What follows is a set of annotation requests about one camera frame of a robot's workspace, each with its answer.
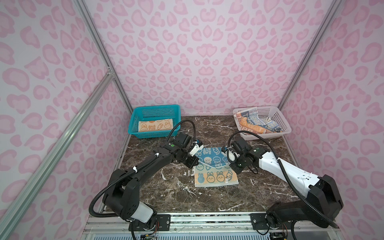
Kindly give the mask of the teal bunny towel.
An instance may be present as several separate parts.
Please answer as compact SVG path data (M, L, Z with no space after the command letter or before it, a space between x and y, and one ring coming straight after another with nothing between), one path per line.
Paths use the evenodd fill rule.
M223 187L238 185L237 174L220 148L203 148L195 154L199 164L194 166L195 187Z

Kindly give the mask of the orange bunny towel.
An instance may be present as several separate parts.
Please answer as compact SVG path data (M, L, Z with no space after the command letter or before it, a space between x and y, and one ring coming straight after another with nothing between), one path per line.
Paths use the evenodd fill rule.
M172 119L139 121L138 132L168 131L174 127Z

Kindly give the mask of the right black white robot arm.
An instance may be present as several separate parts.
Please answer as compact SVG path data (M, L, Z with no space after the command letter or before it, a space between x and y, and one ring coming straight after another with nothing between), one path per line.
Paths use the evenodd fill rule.
M223 147L222 152L236 174L249 167L267 171L285 181L298 197L294 202L274 203L267 210L265 221L270 228L294 221L310 221L320 228L337 228L335 218L344 204L331 176L320 177L302 170L279 158L272 147L252 147L242 138Z

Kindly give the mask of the grey patterned towel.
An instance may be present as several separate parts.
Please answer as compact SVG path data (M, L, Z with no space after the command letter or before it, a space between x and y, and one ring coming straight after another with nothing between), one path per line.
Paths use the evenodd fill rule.
M259 110L257 107L248 108L237 111L234 117L239 123L240 130L249 131L254 134L272 134L280 133L281 126L266 114L265 111Z

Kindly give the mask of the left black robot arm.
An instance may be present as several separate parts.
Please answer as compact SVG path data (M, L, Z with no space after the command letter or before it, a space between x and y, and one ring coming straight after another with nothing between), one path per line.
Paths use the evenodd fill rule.
M179 133L173 140L159 145L152 155L137 166L128 171L114 171L109 181L111 187L103 194L103 204L124 221L139 221L148 229L153 228L157 212L140 201L140 189L155 173L172 162L182 163L190 169L197 166L199 158L196 153L204 145L195 140L189 147L190 141L189 135Z

